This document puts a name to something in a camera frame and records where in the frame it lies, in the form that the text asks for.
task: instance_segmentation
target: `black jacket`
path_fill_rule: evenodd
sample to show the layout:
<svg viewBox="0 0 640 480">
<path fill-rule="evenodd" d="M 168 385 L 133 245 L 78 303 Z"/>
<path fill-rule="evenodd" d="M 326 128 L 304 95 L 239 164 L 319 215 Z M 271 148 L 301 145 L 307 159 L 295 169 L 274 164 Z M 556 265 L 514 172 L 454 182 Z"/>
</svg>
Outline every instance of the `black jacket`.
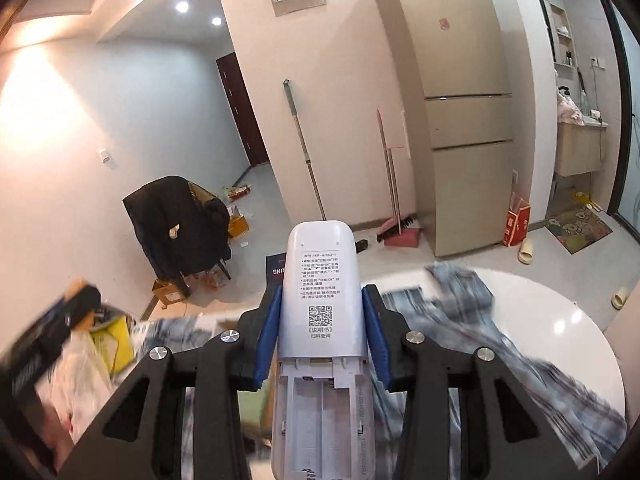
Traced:
<svg viewBox="0 0 640 480">
<path fill-rule="evenodd" d="M 142 250 L 160 280 L 209 270 L 231 257 L 229 214 L 222 201 L 211 196 L 201 204 L 186 179 L 166 176 L 123 200 Z M 171 238 L 170 231 L 176 226 L 176 237 Z"/>
</svg>

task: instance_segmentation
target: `gray plaid cloth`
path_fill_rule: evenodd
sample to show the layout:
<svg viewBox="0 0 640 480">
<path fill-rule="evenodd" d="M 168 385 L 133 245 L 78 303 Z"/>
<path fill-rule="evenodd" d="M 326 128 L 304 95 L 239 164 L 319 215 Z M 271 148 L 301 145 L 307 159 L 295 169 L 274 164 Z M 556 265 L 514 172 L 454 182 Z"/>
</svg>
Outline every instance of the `gray plaid cloth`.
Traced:
<svg viewBox="0 0 640 480">
<path fill-rule="evenodd" d="M 524 357 L 502 334 L 491 317 L 493 296 L 472 270 L 448 264 L 428 269 L 440 283 L 441 300 L 425 300 L 420 290 L 385 294 L 390 310 L 400 312 L 411 330 L 422 332 L 440 346 L 473 353 L 492 348 L 546 415 L 578 466 L 596 457 L 602 469 L 626 436 L 625 419 L 609 403 L 551 363 Z M 390 394 L 373 380 L 376 425 L 376 478 L 392 477 L 406 396 Z M 458 395 L 449 389 L 451 444 L 449 478 L 460 478 L 460 410 Z"/>
</svg>

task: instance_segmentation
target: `tabletop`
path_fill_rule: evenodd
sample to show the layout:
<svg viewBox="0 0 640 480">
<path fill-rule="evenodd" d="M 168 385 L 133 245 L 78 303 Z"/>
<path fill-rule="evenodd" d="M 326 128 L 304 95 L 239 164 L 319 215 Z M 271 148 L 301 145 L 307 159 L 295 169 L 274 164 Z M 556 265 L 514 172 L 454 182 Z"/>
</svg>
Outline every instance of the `tabletop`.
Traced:
<svg viewBox="0 0 640 480">
<path fill-rule="evenodd" d="M 555 364 L 625 413 L 618 362 L 604 334 L 575 303 L 545 285 L 515 274 L 473 269 L 494 295 L 494 323 L 524 355 Z M 381 294 L 419 286 L 425 298 L 441 291 L 420 268 L 369 279 Z"/>
</svg>

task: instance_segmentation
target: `qr code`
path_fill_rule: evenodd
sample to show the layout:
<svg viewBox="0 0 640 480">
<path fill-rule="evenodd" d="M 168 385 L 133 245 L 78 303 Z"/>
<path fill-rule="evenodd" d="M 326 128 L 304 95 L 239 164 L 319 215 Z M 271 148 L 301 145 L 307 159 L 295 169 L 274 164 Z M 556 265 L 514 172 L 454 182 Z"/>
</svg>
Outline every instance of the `qr code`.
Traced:
<svg viewBox="0 0 640 480">
<path fill-rule="evenodd" d="M 309 307 L 309 326 L 331 326 L 333 321 L 331 305 Z"/>
</svg>

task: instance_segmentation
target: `silver bolt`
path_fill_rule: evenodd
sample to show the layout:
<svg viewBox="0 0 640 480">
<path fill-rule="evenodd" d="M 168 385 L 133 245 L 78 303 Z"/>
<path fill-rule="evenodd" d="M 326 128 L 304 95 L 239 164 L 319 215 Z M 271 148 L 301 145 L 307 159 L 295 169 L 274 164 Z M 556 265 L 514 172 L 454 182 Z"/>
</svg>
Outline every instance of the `silver bolt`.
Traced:
<svg viewBox="0 0 640 480">
<path fill-rule="evenodd" d="M 482 361 L 493 361 L 495 353 L 490 348 L 481 348 L 478 350 L 478 357 L 481 358 Z"/>
<path fill-rule="evenodd" d="M 422 332 L 407 332 L 404 338 L 414 345 L 424 343 L 424 334 Z"/>
<path fill-rule="evenodd" d="M 159 361 L 160 359 L 164 359 L 167 355 L 168 351 L 164 346 L 156 346 L 151 349 L 149 352 L 149 357 L 151 357 L 154 361 Z"/>
<path fill-rule="evenodd" d="M 240 333 L 238 330 L 225 330 L 222 334 L 220 334 L 220 339 L 225 343 L 235 343 L 238 341 L 240 337 Z"/>
</svg>

